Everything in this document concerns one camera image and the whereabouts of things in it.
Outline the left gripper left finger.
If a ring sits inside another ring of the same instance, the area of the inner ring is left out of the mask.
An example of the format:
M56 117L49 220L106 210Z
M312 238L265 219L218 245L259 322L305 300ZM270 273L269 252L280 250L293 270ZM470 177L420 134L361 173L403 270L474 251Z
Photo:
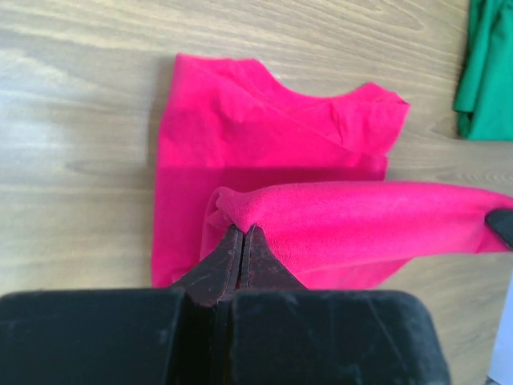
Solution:
M230 225L216 248L169 289L184 290L194 303L208 307L231 297L240 276L243 246L244 233Z

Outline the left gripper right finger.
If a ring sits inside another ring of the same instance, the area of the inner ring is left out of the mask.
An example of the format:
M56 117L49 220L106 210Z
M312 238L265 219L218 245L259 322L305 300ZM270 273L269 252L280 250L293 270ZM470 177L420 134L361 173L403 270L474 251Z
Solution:
M253 225L244 237L238 290L305 290L272 253L264 230Z

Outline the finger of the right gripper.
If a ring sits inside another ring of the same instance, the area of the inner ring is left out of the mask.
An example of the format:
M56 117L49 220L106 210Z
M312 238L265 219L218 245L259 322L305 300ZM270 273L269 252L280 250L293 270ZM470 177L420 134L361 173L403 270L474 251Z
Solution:
M512 209L494 209L485 216L488 228L509 249L513 247L513 211Z

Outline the red t shirt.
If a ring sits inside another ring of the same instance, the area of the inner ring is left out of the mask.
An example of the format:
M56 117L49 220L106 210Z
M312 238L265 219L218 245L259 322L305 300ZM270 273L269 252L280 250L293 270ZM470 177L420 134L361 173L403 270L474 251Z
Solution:
M416 257L502 253L500 193L386 179L410 106L368 83L317 98L255 59L179 54L157 144L151 281L168 286L226 229L260 226L310 289L369 289Z

